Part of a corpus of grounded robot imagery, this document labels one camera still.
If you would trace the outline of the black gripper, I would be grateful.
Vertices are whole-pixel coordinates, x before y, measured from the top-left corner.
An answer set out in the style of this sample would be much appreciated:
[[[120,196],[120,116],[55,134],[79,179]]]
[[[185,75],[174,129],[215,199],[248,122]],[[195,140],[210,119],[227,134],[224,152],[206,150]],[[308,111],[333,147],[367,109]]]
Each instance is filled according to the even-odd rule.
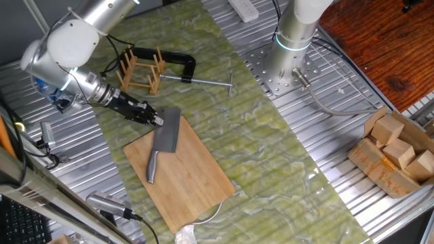
[[[164,120],[147,101],[139,102],[120,89],[115,89],[107,108],[123,115],[127,120],[154,126],[163,125]]]

